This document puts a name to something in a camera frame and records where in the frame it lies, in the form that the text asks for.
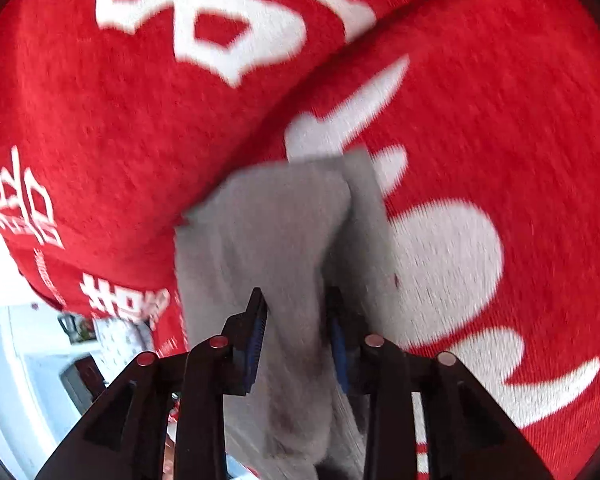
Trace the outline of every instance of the white pattern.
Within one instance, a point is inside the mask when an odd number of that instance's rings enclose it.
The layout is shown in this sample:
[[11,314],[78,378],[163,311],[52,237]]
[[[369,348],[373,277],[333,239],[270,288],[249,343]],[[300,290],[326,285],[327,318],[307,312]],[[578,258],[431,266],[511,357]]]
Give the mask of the white pattern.
[[89,298],[89,305],[112,317],[119,317],[131,322],[148,319],[151,330],[155,330],[160,316],[169,306],[171,295],[164,288],[158,293],[150,290],[144,293],[124,286],[111,284],[107,280],[95,279],[90,274],[82,274],[80,290]]
[[66,307],[66,301],[60,294],[58,288],[54,285],[54,282],[51,280],[51,276],[49,276],[49,271],[46,268],[45,254],[40,249],[33,249],[33,256],[42,283],[45,284],[49,292],[51,292],[53,297],[56,298],[56,301],[62,306]]
[[[342,153],[389,104],[407,63],[378,73],[320,120],[305,112],[285,131],[288,160]],[[373,156],[384,196],[400,184],[407,168],[402,146]],[[392,221],[400,309],[385,320],[385,335],[405,346],[434,343],[475,319],[493,297],[502,276],[500,237],[488,216],[459,200],[428,203]],[[513,422],[524,428],[573,402],[600,370],[593,358],[567,374],[538,383],[509,384],[524,356],[524,341],[511,329],[490,329],[450,348],[485,386]],[[416,439],[426,443],[420,396],[412,397]],[[427,454],[418,453],[418,471],[427,473]]]
[[[11,171],[4,167],[0,169],[0,231],[8,229],[15,235],[33,235],[41,245],[52,244],[64,249],[51,197],[30,168],[21,171],[17,146],[11,148],[11,167]],[[44,210],[36,208],[34,194],[42,199]],[[16,209],[19,216],[10,212]]]
[[404,348],[433,343],[476,317],[502,275],[488,216],[460,202],[425,204],[392,220],[400,304],[387,334]]
[[555,379],[510,384],[508,379],[523,361],[525,343],[517,332],[505,328],[471,335],[449,351],[471,370],[519,428],[573,402],[600,371],[600,359],[596,357]]
[[403,56],[364,83],[325,118],[319,119],[310,112],[296,116],[285,130],[286,158],[302,160],[342,153],[394,98],[408,69],[409,56]]
[[[363,2],[317,0],[330,8],[344,26],[346,41],[371,27],[376,16]],[[256,66],[282,62],[298,54],[306,39],[302,16],[265,0],[96,0],[96,22],[134,34],[154,14],[173,6],[173,51],[176,59],[196,63],[218,74],[232,87]],[[202,12],[249,23],[228,47],[196,38]]]
[[372,161],[382,195],[391,195],[407,171],[406,150],[402,146],[390,146],[377,152]]

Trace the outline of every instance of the gray towel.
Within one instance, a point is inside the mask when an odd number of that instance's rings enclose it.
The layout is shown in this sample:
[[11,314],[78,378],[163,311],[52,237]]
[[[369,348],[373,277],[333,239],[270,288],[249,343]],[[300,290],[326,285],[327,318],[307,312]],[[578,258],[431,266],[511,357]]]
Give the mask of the gray towel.
[[189,340],[222,330],[259,286],[269,319],[256,384],[225,397],[228,453],[264,479],[360,478],[364,437],[338,388],[321,330],[324,283],[380,330],[396,304],[381,192],[363,150],[230,177],[176,231]]

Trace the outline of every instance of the gray cloth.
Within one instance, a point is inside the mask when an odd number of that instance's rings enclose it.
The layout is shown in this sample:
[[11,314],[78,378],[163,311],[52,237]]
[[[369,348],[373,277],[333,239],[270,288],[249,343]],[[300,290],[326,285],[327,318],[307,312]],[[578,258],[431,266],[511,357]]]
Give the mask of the gray cloth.
[[253,391],[225,397],[228,453],[264,479],[317,478],[318,463],[361,478],[364,437],[321,323],[325,282],[376,330],[396,304],[368,153],[237,173],[186,220],[176,231],[176,274],[192,345],[243,311],[253,287],[269,305]]

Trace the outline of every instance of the red blanket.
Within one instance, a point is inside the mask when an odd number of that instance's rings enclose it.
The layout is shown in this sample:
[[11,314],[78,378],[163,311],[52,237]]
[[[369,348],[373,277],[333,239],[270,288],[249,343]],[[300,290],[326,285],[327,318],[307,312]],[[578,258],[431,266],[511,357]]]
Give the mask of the red blanket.
[[600,32],[577,0],[0,16],[0,232],[58,308],[152,309],[160,354],[187,348],[180,213],[235,168],[360,144],[395,233],[400,343],[452,348],[573,478],[600,442]]

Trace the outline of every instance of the red fabric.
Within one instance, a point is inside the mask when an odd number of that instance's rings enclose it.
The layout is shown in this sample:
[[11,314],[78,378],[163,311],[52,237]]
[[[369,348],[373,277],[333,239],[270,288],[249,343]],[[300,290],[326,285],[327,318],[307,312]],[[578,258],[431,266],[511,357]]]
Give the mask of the red fabric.
[[[83,274],[112,288],[165,289],[157,346],[184,350],[173,271],[180,213],[235,168],[284,159],[285,130],[300,112],[326,119],[408,56],[391,102],[345,148],[406,150],[408,172],[386,201],[394,221],[432,200],[468,201],[491,219],[504,252],[485,309],[413,349],[433,354],[510,328],[525,343],[510,384],[600,360],[600,33],[578,2],[358,0],[385,20],[343,48],[343,21],[325,5],[265,1],[301,16],[306,39],[234,86],[175,59],[168,6],[134,34],[99,28],[95,0],[5,8],[0,168],[13,171],[17,146],[21,173],[30,168],[52,200],[63,245],[0,224],[34,288],[81,313],[93,311]],[[237,21],[208,12],[196,37],[227,46],[246,30]],[[34,204],[45,209],[40,194]],[[557,480],[573,478],[600,442],[600,370],[523,431]]]

